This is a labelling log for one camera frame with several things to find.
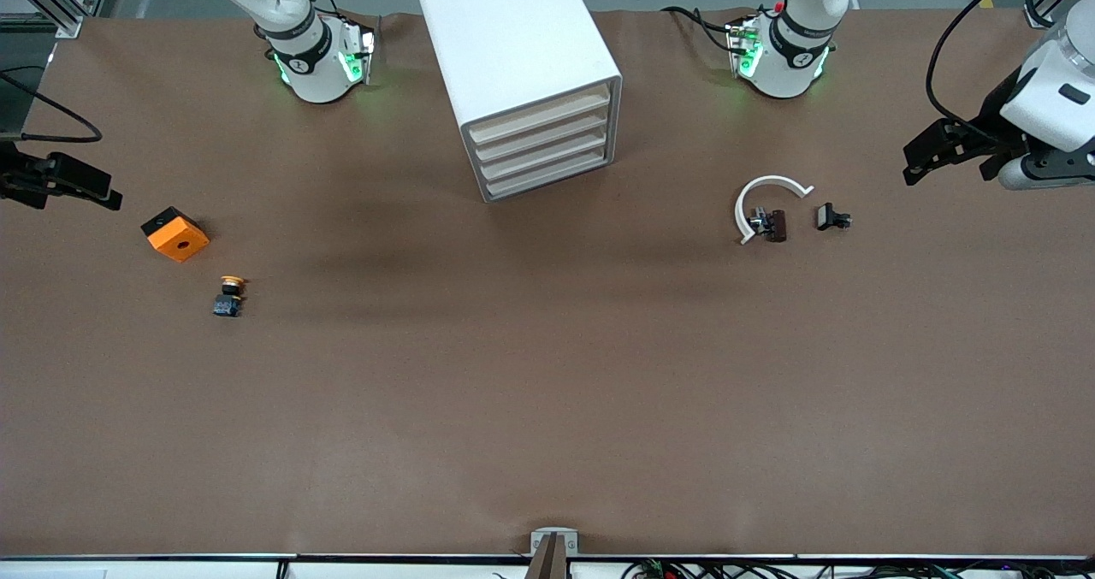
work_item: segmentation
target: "black bracket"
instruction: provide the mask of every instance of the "black bracket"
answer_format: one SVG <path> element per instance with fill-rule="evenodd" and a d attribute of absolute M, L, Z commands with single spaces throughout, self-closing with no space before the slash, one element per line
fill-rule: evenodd
<path fill-rule="evenodd" d="M 827 231 L 827 229 L 832 229 L 833 225 L 846 231 L 846 229 L 852 228 L 852 213 L 837 213 L 837 209 L 832 208 L 832 204 L 819 206 L 817 225 L 818 231 Z"/>
<path fill-rule="evenodd" d="M 935 120 L 912 139 L 904 147 L 908 163 L 903 171 L 906 185 L 915 186 L 927 173 L 940 166 L 955 165 L 981 155 L 990 155 L 981 163 L 981 177 L 990 182 L 996 178 L 1005 163 L 1027 153 L 1023 131 L 1000 116 L 1000 108 L 1016 89 L 1018 76 L 1019 71 L 1016 69 L 989 92 L 981 104 L 981 113 L 969 120 L 969 126 L 973 128 L 958 124 L 955 119 L 943 118 Z"/>
<path fill-rule="evenodd" d="M 771 213 L 766 213 L 764 208 L 759 206 L 749 218 L 749 224 L 758 235 L 763 235 L 768 241 L 782 244 L 787 240 L 787 217 L 782 209 L 772 209 Z"/>
<path fill-rule="evenodd" d="M 24 154 L 14 142 L 0 142 L 0 198 L 46 209 L 49 197 L 82 198 L 106 209 L 122 209 L 122 194 L 111 189 L 111 174 L 69 154 L 44 159 Z"/>

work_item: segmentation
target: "white plastic storage unit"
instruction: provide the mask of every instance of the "white plastic storage unit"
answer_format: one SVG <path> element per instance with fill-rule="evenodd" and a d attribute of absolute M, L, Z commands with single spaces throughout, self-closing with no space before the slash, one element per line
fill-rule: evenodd
<path fill-rule="evenodd" d="M 612 162 L 620 70 L 581 0 L 418 0 L 483 198 Z"/>

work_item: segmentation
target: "orange block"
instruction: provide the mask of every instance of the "orange block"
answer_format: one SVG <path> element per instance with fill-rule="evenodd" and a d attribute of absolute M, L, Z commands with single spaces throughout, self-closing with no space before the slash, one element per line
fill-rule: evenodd
<path fill-rule="evenodd" d="M 140 229 L 155 252 L 178 263 L 201 252 L 201 248 L 209 244 L 209 238 L 195 221 L 173 206 L 169 206 L 163 213 L 153 217 L 152 220 L 146 221 Z"/>

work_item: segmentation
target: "black connector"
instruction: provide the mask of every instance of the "black connector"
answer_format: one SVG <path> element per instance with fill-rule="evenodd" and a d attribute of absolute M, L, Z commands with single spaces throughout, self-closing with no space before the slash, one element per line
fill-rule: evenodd
<path fill-rule="evenodd" d="M 58 151 L 38 159 L 12 142 L 0 142 L 0 198 L 44 209 L 49 197 L 82 198 L 111 211 L 122 209 L 122 194 L 111 189 L 110 173 Z"/>
<path fill-rule="evenodd" d="M 246 280 L 238 276 L 223 276 L 220 279 L 220 294 L 214 299 L 212 313 L 216 316 L 235 319 L 243 306 L 243 283 Z"/>
<path fill-rule="evenodd" d="M 827 231 L 832 225 L 838 229 L 849 229 L 852 227 L 851 213 L 837 213 L 832 209 L 832 204 L 826 204 L 818 208 L 818 231 Z"/>
<path fill-rule="evenodd" d="M 759 206 L 749 218 L 749 224 L 758 235 L 772 243 L 782 244 L 787 240 L 787 217 L 782 209 L 772 209 L 772 212 L 768 213 L 762 206 Z"/>

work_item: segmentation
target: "green led light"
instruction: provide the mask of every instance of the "green led light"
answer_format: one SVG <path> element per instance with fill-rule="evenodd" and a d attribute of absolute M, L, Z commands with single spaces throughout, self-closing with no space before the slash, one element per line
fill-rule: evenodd
<path fill-rule="evenodd" d="M 357 83 L 361 80 L 361 60 L 354 56 L 347 56 L 347 54 L 339 53 L 341 57 L 339 63 L 343 65 L 344 71 L 346 71 L 346 79 L 350 83 Z"/>
<path fill-rule="evenodd" d="M 817 79 L 817 77 L 821 77 L 821 69 L 825 68 L 825 58 L 826 57 L 829 57 L 829 48 L 828 48 L 828 46 L 826 46 L 826 49 L 822 50 L 821 57 L 818 57 L 818 68 L 817 68 L 816 71 L 814 71 L 814 79 Z"/>
<path fill-rule="evenodd" d="M 277 65 L 278 71 L 281 72 L 281 81 L 284 81 L 285 84 L 291 84 L 289 83 L 288 73 L 285 72 L 285 66 L 281 65 L 281 60 L 277 57 L 276 53 L 274 54 L 274 63 Z"/>
<path fill-rule="evenodd" d="M 760 42 L 754 42 L 749 50 L 741 58 L 741 68 L 739 68 L 739 73 L 742 77 L 751 77 L 757 71 L 757 61 L 764 54 L 764 46 Z"/>

